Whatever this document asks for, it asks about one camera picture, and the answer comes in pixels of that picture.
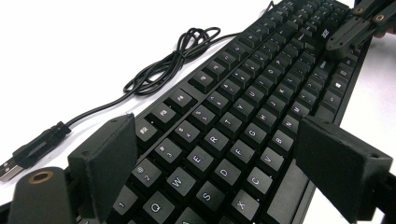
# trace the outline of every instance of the mechanical keyboard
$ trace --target mechanical keyboard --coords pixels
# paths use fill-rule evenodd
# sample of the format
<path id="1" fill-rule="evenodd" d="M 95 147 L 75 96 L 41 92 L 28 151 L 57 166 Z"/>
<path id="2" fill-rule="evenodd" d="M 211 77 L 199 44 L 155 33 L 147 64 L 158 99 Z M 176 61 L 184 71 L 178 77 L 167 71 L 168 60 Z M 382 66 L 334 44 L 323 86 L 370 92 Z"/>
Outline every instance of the mechanical keyboard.
<path id="1" fill-rule="evenodd" d="M 284 0 L 139 114 L 142 156 L 106 223 L 303 222 L 315 187 L 292 156 L 299 120 L 340 124 L 368 47 L 326 57 L 348 13 Z"/>

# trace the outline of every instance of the usb connector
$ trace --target usb connector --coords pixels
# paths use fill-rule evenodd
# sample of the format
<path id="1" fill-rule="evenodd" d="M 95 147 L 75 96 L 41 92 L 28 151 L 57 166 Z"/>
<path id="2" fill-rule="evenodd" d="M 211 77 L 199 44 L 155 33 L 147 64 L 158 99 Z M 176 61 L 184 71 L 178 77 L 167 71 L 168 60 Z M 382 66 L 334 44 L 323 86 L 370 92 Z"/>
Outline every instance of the usb connector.
<path id="1" fill-rule="evenodd" d="M 21 168 L 14 160 L 14 158 L 9 159 L 3 163 L 0 167 L 0 181 L 8 182 L 15 175 L 19 174 L 23 168 Z"/>
<path id="2" fill-rule="evenodd" d="M 35 165 L 42 157 L 51 152 L 71 130 L 59 122 L 47 129 L 30 143 L 12 153 L 12 158 L 0 167 L 0 181 L 8 182 L 22 170 Z"/>

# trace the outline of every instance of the keycap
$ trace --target keycap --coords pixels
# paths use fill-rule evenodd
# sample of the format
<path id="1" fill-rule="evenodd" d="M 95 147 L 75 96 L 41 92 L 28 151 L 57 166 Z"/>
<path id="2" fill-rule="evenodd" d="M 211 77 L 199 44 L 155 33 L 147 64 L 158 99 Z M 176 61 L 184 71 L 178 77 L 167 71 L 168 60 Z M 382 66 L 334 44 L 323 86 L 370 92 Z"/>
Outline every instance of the keycap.
<path id="1" fill-rule="evenodd" d="M 217 119 L 216 115 L 203 105 L 199 105 L 188 117 L 188 121 L 204 133 L 213 127 Z"/>
<path id="2" fill-rule="evenodd" d="M 245 186 L 247 191 L 256 198 L 264 200 L 272 183 L 273 179 L 270 176 L 266 175 L 259 168 L 254 167 L 246 179 Z"/>
<path id="3" fill-rule="evenodd" d="M 291 223 L 307 183 L 308 178 L 293 160 L 279 189 L 275 191 L 274 199 L 268 208 L 262 210 L 261 217 L 270 223 Z"/>
<path id="4" fill-rule="evenodd" d="M 277 125 L 277 117 L 268 110 L 262 108 L 253 119 L 253 122 L 265 132 L 271 133 Z"/>
<path id="5" fill-rule="evenodd" d="M 165 102 L 177 113 L 184 115 L 195 105 L 196 100 L 183 90 L 177 90 Z"/>
<path id="6" fill-rule="evenodd" d="M 135 211 L 139 206 L 138 197 L 128 187 L 122 187 L 120 195 L 113 204 L 113 208 L 120 214 L 124 215 L 126 212 L 131 210 Z"/>
<path id="7" fill-rule="evenodd" d="M 176 123 L 178 115 L 169 106 L 161 103 L 151 111 L 148 119 L 152 120 L 157 127 L 166 132 Z"/>
<path id="8" fill-rule="evenodd" d="M 241 139 L 255 150 L 262 148 L 266 137 L 267 133 L 254 123 L 250 123 L 241 134 Z"/>
<path id="9" fill-rule="evenodd" d="M 220 81 L 227 75 L 228 71 L 218 62 L 212 61 L 204 69 L 204 72 L 213 77 L 216 81 Z"/>
<path id="10" fill-rule="evenodd" d="M 284 157 L 288 157 L 291 147 L 293 146 L 293 139 L 287 136 L 282 131 L 275 132 L 271 141 L 268 143 L 269 147 Z"/>
<path id="11" fill-rule="evenodd" d="M 151 147 L 161 136 L 161 132 L 145 119 L 139 120 L 135 124 L 135 129 L 137 144 L 145 150 Z"/>
<path id="12" fill-rule="evenodd" d="M 201 132 L 188 121 L 181 122 L 172 132 L 175 141 L 184 148 L 191 150 L 201 140 Z"/>
<path id="13" fill-rule="evenodd" d="M 196 147 L 185 160 L 185 165 L 199 178 L 204 179 L 214 165 L 214 159 L 200 147 Z"/>
<path id="14" fill-rule="evenodd" d="M 241 223 L 251 223 L 258 209 L 259 203 L 241 189 L 233 198 L 230 213 Z"/>
<path id="15" fill-rule="evenodd" d="M 230 112 L 225 113 L 216 127 L 231 139 L 235 139 L 243 131 L 242 121 Z"/>
<path id="16" fill-rule="evenodd" d="M 250 105 L 246 100 L 239 98 L 230 108 L 230 112 L 234 114 L 238 119 L 242 120 L 242 122 L 247 123 L 253 117 L 255 108 L 253 105 Z"/>
<path id="17" fill-rule="evenodd" d="M 215 214 L 221 207 L 225 195 L 218 188 L 206 181 L 195 195 L 195 203 L 208 214 Z"/>
<path id="18" fill-rule="evenodd" d="M 182 149 L 165 138 L 153 151 L 153 157 L 165 169 L 175 169 L 182 159 Z"/>
<path id="19" fill-rule="evenodd" d="M 214 91 L 204 101 L 204 106 L 217 116 L 223 115 L 230 105 L 231 102 L 217 91 Z"/>
<path id="20" fill-rule="evenodd" d="M 177 219 L 175 224 L 189 224 L 189 223 L 206 224 L 206 222 L 200 216 L 198 216 L 192 209 L 187 207 L 180 215 L 180 217 Z"/>
<path id="21" fill-rule="evenodd" d="M 176 170 L 166 179 L 169 192 L 180 201 L 188 200 L 193 194 L 197 181 L 182 168 Z"/>
<path id="22" fill-rule="evenodd" d="M 230 139 L 217 129 L 210 130 L 202 141 L 202 146 L 217 158 L 220 158 L 230 145 Z"/>
<path id="23" fill-rule="evenodd" d="M 159 191 L 155 192 L 143 205 L 143 215 L 153 223 L 169 223 L 176 207 Z"/>
<path id="24" fill-rule="evenodd" d="M 284 160 L 282 156 L 267 147 L 257 161 L 257 166 L 268 175 L 277 178 Z"/>
<path id="25" fill-rule="evenodd" d="M 227 153 L 227 158 L 239 168 L 245 168 L 254 161 L 255 151 L 241 140 L 237 140 Z"/>
<path id="26" fill-rule="evenodd" d="M 150 194 L 163 181 L 161 179 L 163 172 L 157 168 L 148 159 L 143 159 L 132 170 L 132 183 L 138 187 L 143 193 Z"/>
<path id="27" fill-rule="evenodd" d="M 236 166 L 224 159 L 215 169 L 211 177 L 219 186 L 228 189 L 236 184 L 241 174 L 242 172 Z"/>
<path id="28" fill-rule="evenodd" d="M 215 79 L 203 71 L 198 72 L 189 82 L 192 86 L 198 89 L 198 91 L 204 94 L 210 92 L 217 84 Z"/>

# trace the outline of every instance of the white background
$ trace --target white background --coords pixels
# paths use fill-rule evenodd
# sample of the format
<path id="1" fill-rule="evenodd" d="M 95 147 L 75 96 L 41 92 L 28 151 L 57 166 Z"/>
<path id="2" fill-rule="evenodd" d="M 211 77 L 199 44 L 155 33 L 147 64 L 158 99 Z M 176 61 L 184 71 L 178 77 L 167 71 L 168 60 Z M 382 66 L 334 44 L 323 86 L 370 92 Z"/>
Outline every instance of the white background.
<path id="1" fill-rule="evenodd" d="M 353 5 L 353 1 L 342 2 Z M 0 1 L 0 162 L 58 121 L 67 122 L 121 97 L 123 86 L 142 68 L 172 52 L 189 28 L 218 26 L 221 35 L 237 33 L 257 20 L 268 3 Z M 344 129 L 394 158 L 395 43 L 391 35 L 374 40 L 342 123 Z M 210 49 L 200 61 L 185 65 L 174 81 L 215 51 Z M 67 155 L 104 122 L 139 113 L 164 91 L 85 119 L 28 172 L 43 166 L 65 168 Z M 0 204 L 12 199 L 17 180 L 0 183 Z M 374 223 L 380 222 L 377 214 Z M 304 223 L 346 221 L 317 190 Z"/>

